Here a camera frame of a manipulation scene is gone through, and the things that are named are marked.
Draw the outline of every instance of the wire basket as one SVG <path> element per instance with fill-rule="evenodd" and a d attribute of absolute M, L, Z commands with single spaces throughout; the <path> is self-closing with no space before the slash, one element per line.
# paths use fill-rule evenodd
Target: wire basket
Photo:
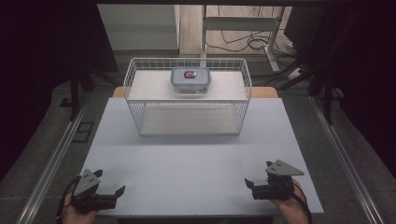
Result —
<path fill-rule="evenodd" d="M 175 93 L 172 69 L 199 66 L 211 74 L 207 93 Z M 133 58 L 124 96 L 141 135 L 238 135 L 251 80 L 244 59 Z"/>

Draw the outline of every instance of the floor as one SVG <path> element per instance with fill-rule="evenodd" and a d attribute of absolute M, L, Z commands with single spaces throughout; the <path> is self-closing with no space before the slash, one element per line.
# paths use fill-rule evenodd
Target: floor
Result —
<path fill-rule="evenodd" d="M 234 9 L 224 7 L 222 10 L 228 15 Z M 185 8 L 183 11 L 191 16 L 199 14 L 200 10 L 198 7 L 190 7 Z M 262 11 L 268 14 L 272 12 L 272 9 L 267 8 Z M 216 15 L 219 9 L 213 7 L 210 8 L 209 12 Z M 249 15 L 248 13 L 249 8 L 243 9 L 243 15 L 247 16 Z M 191 33 L 192 31 L 183 31 L 181 35 L 185 35 L 186 32 Z M 226 38 L 233 39 L 235 36 L 227 35 Z M 183 57 L 183 55 L 199 54 L 200 42 L 198 39 L 196 41 L 192 41 L 193 37 L 187 39 L 190 41 L 188 44 L 185 44 L 186 46 L 189 45 L 189 47 L 182 48 L 183 44 L 181 43 L 180 55 L 170 55 L 167 52 L 160 51 L 155 53 L 115 52 L 120 73 L 109 75 L 119 81 L 123 81 L 127 63 L 131 57 Z M 227 48 L 232 47 L 223 43 L 220 34 L 217 34 L 217 37 L 215 37 L 215 34 L 212 37 L 208 36 L 207 41 L 208 43 L 213 41 L 213 43 L 210 43 L 214 45 Z M 244 45 L 246 43 L 241 42 L 239 46 L 233 47 L 238 49 Z M 217 57 L 219 55 L 235 57 L 226 51 L 218 51 L 217 49 L 208 50 L 213 50 L 209 51 L 209 57 Z M 260 55 L 263 53 L 252 55 L 252 51 L 251 53 L 241 51 L 238 57 L 243 57 L 247 60 L 250 74 L 252 74 L 253 84 L 255 86 L 262 86 L 273 79 L 274 74 L 268 65 L 266 57 Z M 290 58 L 285 63 L 291 63 L 292 60 Z M 91 131 L 74 134 L 74 141 L 70 143 L 53 181 L 50 182 L 48 191 L 44 193 L 43 202 L 37 205 L 38 210 L 36 210 L 33 223 L 53 223 L 55 221 L 56 207 L 64 187 L 76 174 L 80 173 L 106 107 L 107 99 L 111 97 L 116 88 L 95 75 L 92 75 L 92 78 L 96 84 L 96 89 L 90 93 L 87 110 L 81 119 L 82 123 L 91 127 Z M 362 209 L 361 201 L 356 196 L 356 191 L 352 188 L 340 159 L 334 151 L 332 140 L 326 134 L 324 126 L 318 118 L 318 112 L 311 98 L 306 93 L 306 86 L 308 84 L 309 80 L 306 80 L 278 93 L 285 105 L 291 126 L 325 211 L 324 214 L 314 214 L 314 223 L 370 223 Z M 60 102 L 64 98 L 70 97 L 69 92 L 70 87 L 68 83 L 64 83 L 54 90 L 52 93 L 52 104 L 49 107 L 46 117 L 42 120 L 35 135 L 15 165 L 0 183 L 0 224 L 16 222 L 23 207 L 31 197 L 37 180 L 45 170 L 52 152 L 58 146 L 64 131 L 70 125 L 70 108 L 59 107 Z M 339 140 L 342 142 L 347 155 L 351 159 L 351 163 L 372 196 L 384 223 L 396 223 L 396 215 L 394 213 L 396 210 L 396 180 L 385 168 L 369 144 L 347 119 L 337 101 L 332 103 L 332 119 L 334 122 L 333 127 L 338 134 Z M 156 223 L 172 223 L 172 221 L 166 219 L 155 221 Z M 108 217 L 98 217 L 94 223 L 115 224 L 117 220 Z M 148 223 L 148 221 L 136 219 L 134 223 Z M 280 224 L 285 223 L 285 221 L 281 217 L 276 217 L 274 223 Z"/>

